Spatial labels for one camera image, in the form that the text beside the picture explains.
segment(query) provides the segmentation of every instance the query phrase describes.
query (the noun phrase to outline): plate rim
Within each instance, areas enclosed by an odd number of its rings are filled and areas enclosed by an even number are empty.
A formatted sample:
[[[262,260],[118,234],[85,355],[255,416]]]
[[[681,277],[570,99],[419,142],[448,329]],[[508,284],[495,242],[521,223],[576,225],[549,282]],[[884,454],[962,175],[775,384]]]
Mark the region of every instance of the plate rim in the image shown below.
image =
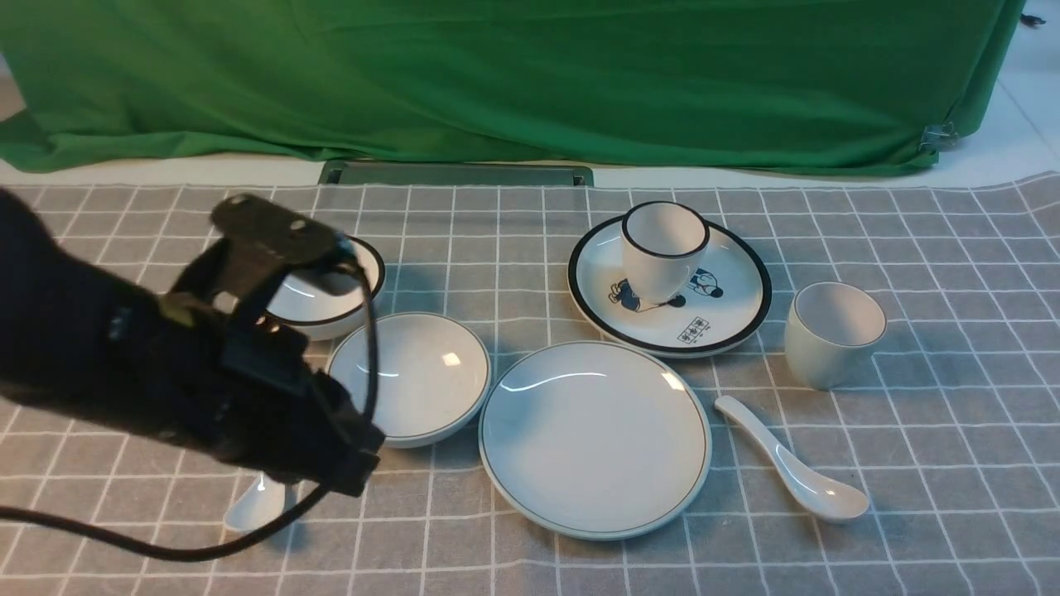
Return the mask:
[[[773,304],[773,280],[770,278],[770,271],[765,268],[765,264],[762,262],[762,258],[758,256],[758,252],[750,247],[749,244],[739,235],[732,233],[724,226],[716,224],[706,217],[700,215],[708,227],[714,228],[721,233],[727,235],[730,240],[736,242],[736,244],[743,249],[743,251],[750,258],[752,262],[755,263],[755,268],[758,269],[759,278],[762,280],[762,302],[758,306],[758,312],[755,313],[754,318],[750,322],[746,325],[739,332],[726,337],[721,341],[716,341],[713,344],[708,344],[706,346],[694,346],[688,348],[682,347],[668,347],[659,346],[658,344],[652,344],[649,341],[643,341],[637,339],[636,337],[631,337],[625,333],[615,329],[607,321],[603,320],[591,308],[589,308],[588,302],[585,297],[582,296],[582,291],[578,285],[578,261],[585,250],[585,246],[589,243],[589,240],[600,233],[602,230],[612,226],[616,223],[620,223],[623,215],[618,215],[612,217],[593,229],[586,232],[575,245],[575,249],[570,252],[570,260],[567,261],[567,292],[570,293],[571,298],[575,299],[575,304],[578,310],[581,311],[582,315],[589,320],[597,329],[603,331],[605,334],[611,335],[615,339],[623,344],[633,346],[634,348],[639,348],[641,350],[649,350],[656,354],[661,354],[665,356],[678,356],[678,357],[694,357],[694,356],[709,356],[720,352],[724,352],[727,349],[734,348],[758,331],[758,328],[765,322],[765,317],[770,312],[770,306]]]
[[[508,376],[508,373],[514,370],[515,367],[517,367],[518,365],[523,364],[524,361],[546,350],[551,350],[552,348],[559,348],[562,346],[571,346],[571,345],[596,345],[596,346],[603,346],[607,349],[620,349],[620,350],[625,350],[634,354],[635,356],[640,356],[644,360],[648,360],[649,362],[670,372],[676,379],[681,380],[681,384],[685,389],[685,396],[688,397],[690,402],[692,402],[692,406],[699,414],[700,426],[703,428],[703,436],[705,439],[703,449],[703,459],[700,463],[700,473],[696,476],[695,481],[692,483],[692,486],[689,488],[685,496],[683,496],[678,503],[676,503],[673,507],[671,507],[670,510],[659,515],[655,520],[652,520],[651,522],[641,524],[633,528],[613,530],[613,531],[589,531],[589,530],[581,530],[578,528],[571,528],[569,526],[564,526],[563,524],[558,524],[551,520],[548,520],[547,518],[544,518],[540,513],[534,512],[529,507],[519,503],[519,501],[515,498],[508,491],[508,489],[505,488],[504,484],[501,484],[501,481],[497,478],[496,474],[494,473],[493,466],[490,462],[490,458],[487,455],[485,451],[484,433],[485,433],[487,408],[489,408],[490,402],[492,401],[493,395],[494,392],[496,392],[497,387],[499,387],[500,383],[505,380],[506,376]],[[635,538],[638,536],[646,534],[655,529],[658,529],[665,526],[666,524],[670,523],[671,521],[673,521],[678,515],[681,515],[686,509],[688,509],[689,505],[692,504],[695,497],[699,496],[700,492],[703,490],[703,485],[706,483],[707,475],[710,472],[710,460],[713,457],[713,445],[714,445],[713,434],[710,431],[710,421],[707,419],[706,408],[703,407],[703,403],[700,401],[699,397],[696,397],[695,390],[692,389],[692,387],[688,384],[688,382],[685,381],[685,379],[681,374],[678,374],[677,371],[673,370],[673,368],[671,368],[665,362],[656,358],[655,356],[651,354],[646,354],[644,352],[634,349],[630,346],[622,346],[620,344],[614,344],[611,341],[598,341],[598,340],[564,341],[562,344],[553,344],[551,346],[546,346],[545,348],[535,350],[523,356],[522,358],[519,358],[518,362],[508,367],[508,370],[506,370],[505,373],[501,374],[500,378],[497,380],[497,382],[493,385],[493,387],[491,387],[490,393],[487,396],[485,401],[482,402],[482,407],[479,410],[477,435],[478,435],[478,455],[479,459],[481,459],[482,461],[482,468],[485,470],[485,474],[490,477],[490,481],[493,484],[493,487],[497,489],[497,492],[500,493],[500,495],[505,498],[505,501],[508,502],[509,505],[514,507],[519,513],[525,515],[531,522],[546,529],[552,530],[563,536],[568,536],[581,540],[591,540],[591,541],[614,541],[614,540],[625,540],[630,538]]]

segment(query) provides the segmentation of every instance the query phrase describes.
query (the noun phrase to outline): white cup with black rim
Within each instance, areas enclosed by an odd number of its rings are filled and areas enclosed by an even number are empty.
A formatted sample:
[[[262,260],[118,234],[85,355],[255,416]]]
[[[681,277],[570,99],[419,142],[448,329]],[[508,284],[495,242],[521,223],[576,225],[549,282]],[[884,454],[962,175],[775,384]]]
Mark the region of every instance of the white cup with black rim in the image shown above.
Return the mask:
[[[688,283],[710,241],[699,213],[676,203],[642,203],[622,217],[622,268],[630,290],[651,304],[672,300]]]

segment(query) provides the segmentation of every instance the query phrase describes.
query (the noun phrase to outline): black cable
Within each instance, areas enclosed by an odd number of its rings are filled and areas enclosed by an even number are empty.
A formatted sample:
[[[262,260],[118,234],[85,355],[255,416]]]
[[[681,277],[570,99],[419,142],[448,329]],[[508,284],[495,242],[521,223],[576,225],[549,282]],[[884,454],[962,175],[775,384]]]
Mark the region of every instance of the black cable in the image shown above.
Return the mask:
[[[375,416],[375,404],[378,400],[378,346],[375,343],[375,311],[372,308],[372,292],[371,286],[368,283],[368,276],[365,274],[365,269],[360,267],[356,261],[354,261],[353,264],[343,263],[340,268],[356,278],[357,283],[359,283],[361,288],[364,288],[365,332],[368,340],[368,393],[365,400],[365,411],[363,416],[367,422],[371,422],[372,418]],[[349,468],[356,460],[357,458],[355,457],[355,454],[351,453],[350,457],[342,466],[343,470],[341,471],[341,474],[349,472],[346,468]],[[305,498],[299,501],[294,507],[284,511],[264,526],[224,544],[202,548],[171,548],[169,546],[159,546],[157,544],[151,544],[149,542],[137,540],[92,524],[86,524],[68,518],[61,518],[30,509],[21,509],[18,507],[0,506],[0,520],[35,524],[47,528],[61,530],[87,538],[89,540],[103,542],[117,548],[121,548],[122,550],[127,550],[143,557],[149,557],[152,559],[195,563],[199,561],[211,561],[213,559],[229,557],[267,540],[272,534],[289,526],[295,522],[295,520],[304,515],[310,509],[313,509],[313,507],[320,503],[320,501],[329,492],[331,492],[331,487],[321,484],[317,488],[313,489],[313,491],[310,492]]]

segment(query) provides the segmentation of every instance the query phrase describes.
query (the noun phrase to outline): metal clip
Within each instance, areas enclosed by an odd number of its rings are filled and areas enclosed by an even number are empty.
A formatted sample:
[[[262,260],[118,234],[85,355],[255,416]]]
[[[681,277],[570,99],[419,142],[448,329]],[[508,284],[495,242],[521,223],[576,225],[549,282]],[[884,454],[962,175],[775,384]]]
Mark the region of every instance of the metal clip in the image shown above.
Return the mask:
[[[933,124],[924,127],[924,134],[920,137],[920,150],[942,151],[957,144],[957,141],[960,140],[960,135],[954,128],[953,122]]]

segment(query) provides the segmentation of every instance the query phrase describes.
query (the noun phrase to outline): white ceramic spoon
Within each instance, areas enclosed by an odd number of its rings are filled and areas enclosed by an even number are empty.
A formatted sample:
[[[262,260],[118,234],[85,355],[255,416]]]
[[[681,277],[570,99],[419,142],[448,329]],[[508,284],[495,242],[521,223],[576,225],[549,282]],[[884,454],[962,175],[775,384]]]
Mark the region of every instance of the white ceramic spoon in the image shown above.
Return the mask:
[[[853,520],[868,510],[868,497],[862,491],[823,476],[788,451],[773,433],[742,403],[729,396],[714,400],[714,408],[743,426],[780,472],[792,496],[807,511],[829,522]]]
[[[225,513],[225,527],[237,531],[253,531],[283,513],[287,505],[287,487],[265,474],[243,493]]]

